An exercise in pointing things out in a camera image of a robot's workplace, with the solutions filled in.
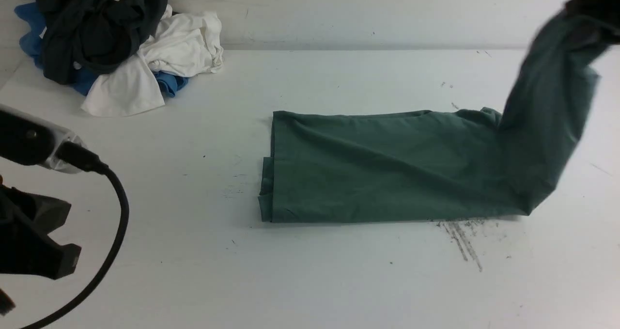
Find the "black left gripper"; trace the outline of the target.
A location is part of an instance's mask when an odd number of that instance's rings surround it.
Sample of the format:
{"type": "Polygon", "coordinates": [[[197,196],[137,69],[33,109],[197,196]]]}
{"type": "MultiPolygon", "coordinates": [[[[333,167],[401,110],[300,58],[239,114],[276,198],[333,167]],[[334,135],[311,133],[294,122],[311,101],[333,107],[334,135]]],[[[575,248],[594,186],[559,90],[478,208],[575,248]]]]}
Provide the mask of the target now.
{"type": "MultiPolygon", "coordinates": [[[[81,247],[60,245],[49,237],[64,226],[71,204],[55,197],[0,188],[0,272],[59,280],[73,274],[81,247]]],[[[0,315],[15,303],[0,290],[0,315]]]]}

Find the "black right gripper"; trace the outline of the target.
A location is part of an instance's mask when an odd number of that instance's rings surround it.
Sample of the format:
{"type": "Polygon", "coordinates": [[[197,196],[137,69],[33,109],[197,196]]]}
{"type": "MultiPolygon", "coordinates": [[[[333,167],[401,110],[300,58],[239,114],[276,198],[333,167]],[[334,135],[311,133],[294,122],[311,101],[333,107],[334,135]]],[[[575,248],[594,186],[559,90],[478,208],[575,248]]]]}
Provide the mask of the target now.
{"type": "Polygon", "coordinates": [[[584,18],[598,40],[620,42],[620,0],[568,0],[564,9],[569,16],[584,18]]]}

